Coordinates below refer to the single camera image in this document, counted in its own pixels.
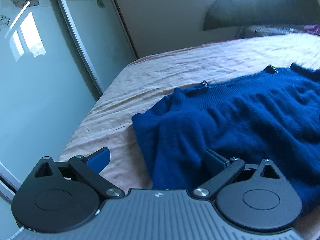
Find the blue beaded sweater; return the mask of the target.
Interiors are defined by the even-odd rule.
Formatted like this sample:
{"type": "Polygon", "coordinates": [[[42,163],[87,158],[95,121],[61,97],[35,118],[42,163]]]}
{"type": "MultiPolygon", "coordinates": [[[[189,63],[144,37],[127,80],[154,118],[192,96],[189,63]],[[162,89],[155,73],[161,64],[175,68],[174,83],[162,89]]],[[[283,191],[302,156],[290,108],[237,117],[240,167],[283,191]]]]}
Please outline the blue beaded sweater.
{"type": "Polygon", "coordinates": [[[319,70],[268,66],[176,88],[132,122],[155,190],[192,190],[210,179],[204,164],[210,148],[249,164],[271,159],[304,213],[319,205],[319,70]]]}

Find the pink bed sheet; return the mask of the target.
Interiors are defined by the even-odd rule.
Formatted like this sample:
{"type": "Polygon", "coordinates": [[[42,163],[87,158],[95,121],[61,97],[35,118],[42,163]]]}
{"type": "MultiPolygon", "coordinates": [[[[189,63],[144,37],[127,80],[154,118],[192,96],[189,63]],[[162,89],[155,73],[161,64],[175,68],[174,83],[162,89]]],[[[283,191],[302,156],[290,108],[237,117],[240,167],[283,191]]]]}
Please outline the pink bed sheet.
{"type": "MultiPolygon", "coordinates": [[[[111,163],[102,175],[127,191],[153,189],[132,117],[143,114],[174,92],[207,82],[217,84],[252,75],[271,66],[297,64],[319,70],[319,37],[290,34],[209,43],[138,59],[126,66],[84,118],[60,155],[65,161],[102,147],[111,163]]],[[[319,205],[303,217],[297,230],[306,239],[319,239],[319,205]]]]}

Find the patterned pillow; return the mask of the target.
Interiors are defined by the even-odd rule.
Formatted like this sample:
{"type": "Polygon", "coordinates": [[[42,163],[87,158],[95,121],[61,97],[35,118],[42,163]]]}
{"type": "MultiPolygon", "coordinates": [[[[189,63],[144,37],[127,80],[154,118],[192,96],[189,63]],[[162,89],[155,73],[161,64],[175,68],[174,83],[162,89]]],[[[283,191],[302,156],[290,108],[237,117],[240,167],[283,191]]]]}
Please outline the patterned pillow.
{"type": "Polygon", "coordinates": [[[303,25],[250,25],[240,27],[236,38],[253,38],[287,34],[304,34],[303,25]]]}

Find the mirrored wardrobe door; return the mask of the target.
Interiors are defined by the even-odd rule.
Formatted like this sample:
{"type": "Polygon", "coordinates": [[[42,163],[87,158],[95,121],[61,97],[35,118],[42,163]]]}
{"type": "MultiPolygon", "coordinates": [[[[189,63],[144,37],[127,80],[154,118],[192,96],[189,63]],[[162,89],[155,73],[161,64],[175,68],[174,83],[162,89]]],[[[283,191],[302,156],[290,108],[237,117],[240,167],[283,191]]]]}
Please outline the mirrored wardrobe door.
{"type": "Polygon", "coordinates": [[[1,0],[1,239],[28,173],[134,59],[113,0],[1,0]]]}

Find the purple cloth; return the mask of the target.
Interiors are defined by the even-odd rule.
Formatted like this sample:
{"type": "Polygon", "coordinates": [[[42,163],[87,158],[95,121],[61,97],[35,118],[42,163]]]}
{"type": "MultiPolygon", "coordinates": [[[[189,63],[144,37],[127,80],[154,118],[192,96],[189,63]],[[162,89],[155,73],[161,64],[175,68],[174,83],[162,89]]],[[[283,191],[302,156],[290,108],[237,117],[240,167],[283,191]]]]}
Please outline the purple cloth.
{"type": "Polygon", "coordinates": [[[311,34],[311,35],[316,35],[316,36],[320,35],[320,25],[318,25],[318,24],[306,25],[303,28],[303,30],[304,30],[304,32],[311,34]]]}

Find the dark curved headboard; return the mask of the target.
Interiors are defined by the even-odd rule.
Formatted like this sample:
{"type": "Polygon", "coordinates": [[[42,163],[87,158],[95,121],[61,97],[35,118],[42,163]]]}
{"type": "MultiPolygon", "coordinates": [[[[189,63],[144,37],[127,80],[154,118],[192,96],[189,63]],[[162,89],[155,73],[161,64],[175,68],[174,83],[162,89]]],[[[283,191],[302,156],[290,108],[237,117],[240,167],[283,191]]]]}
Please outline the dark curved headboard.
{"type": "Polygon", "coordinates": [[[216,0],[203,30],[263,24],[319,24],[317,0],[216,0]]]}

